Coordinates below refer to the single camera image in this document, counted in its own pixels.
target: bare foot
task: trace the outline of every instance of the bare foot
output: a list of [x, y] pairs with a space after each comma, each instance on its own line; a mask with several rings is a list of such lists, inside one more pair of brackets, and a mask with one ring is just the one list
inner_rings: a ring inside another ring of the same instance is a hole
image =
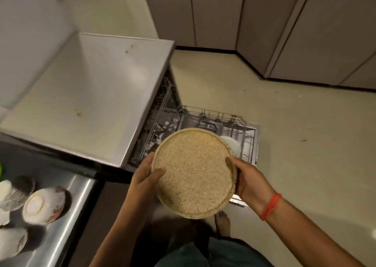
[[231, 237], [230, 219], [224, 211], [219, 211], [214, 215], [215, 227], [221, 236]]

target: beige speckled plate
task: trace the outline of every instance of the beige speckled plate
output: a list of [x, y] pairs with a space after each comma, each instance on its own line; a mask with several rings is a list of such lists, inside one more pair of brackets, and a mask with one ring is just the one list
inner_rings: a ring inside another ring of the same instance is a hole
[[157, 185], [158, 198], [186, 218], [214, 215], [235, 191], [237, 170], [230, 155], [226, 142], [207, 130], [173, 133], [158, 147], [152, 162], [152, 170], [167, 170]]

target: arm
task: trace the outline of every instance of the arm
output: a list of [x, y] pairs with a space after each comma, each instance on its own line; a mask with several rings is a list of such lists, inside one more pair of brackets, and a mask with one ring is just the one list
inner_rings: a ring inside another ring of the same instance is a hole
[[[237, 194], [260, 215], [275, 190], [256, 167], [238, 158], [232, 160], [241, 170]], [[266, 222], [305, 267], [364, 266], [283, 198]]]
[[141, 163], [132, 177], [127, 197], [110, 232], [89, 267], [129, 266], [139, 233], [145, 225], [155, 186], [165, 171], [150, 173], [154, 153]]

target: brown cabinet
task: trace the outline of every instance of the brown cabinet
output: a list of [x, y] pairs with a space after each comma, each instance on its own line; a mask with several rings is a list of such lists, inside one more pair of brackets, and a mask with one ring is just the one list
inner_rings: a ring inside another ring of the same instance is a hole
[[340, 85], [376, 90], [376, 54], [361, 65]]
[[243, 0], [192, 0], [196, 46], [235, 50]]
[[237, 51], [264, 74], [297, 0], [244, 0]]
[[160, 39], [195, 46], [191, 0], [147, 0]]
[[158, 36], [181, 46], [234, 50], [243, 0], [147, 0]]
[[270, 77], [340, 84], [376, 50], [375, 13], [376, 0], [307, 0]]

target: stainless steel countertop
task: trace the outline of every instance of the stainless steel countertop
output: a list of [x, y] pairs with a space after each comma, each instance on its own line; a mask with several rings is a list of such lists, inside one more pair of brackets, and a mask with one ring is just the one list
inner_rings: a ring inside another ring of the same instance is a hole
[[1, 131], [124, 166], [173, 49], [173, 41], [77, 33], [8, 112]]
[[29, 241], [19, 255], [0, 262], [1, 267], [54, 267], [63, 256], [63, 248], [95, 180], [84, 176], [90, 174], [86, 168], [3, 142], [0, 142], [0, 162], [4, 169], [2, 180], [29, 175], [36, 180], [36, 189], [62, 186], [69, 191], [69, 209], [63, 211], [66, 212], [63, 217], [47, 226], [25, 223], [21, 216], [22, 208], [11, 212], [8, 226], [26, 227]]

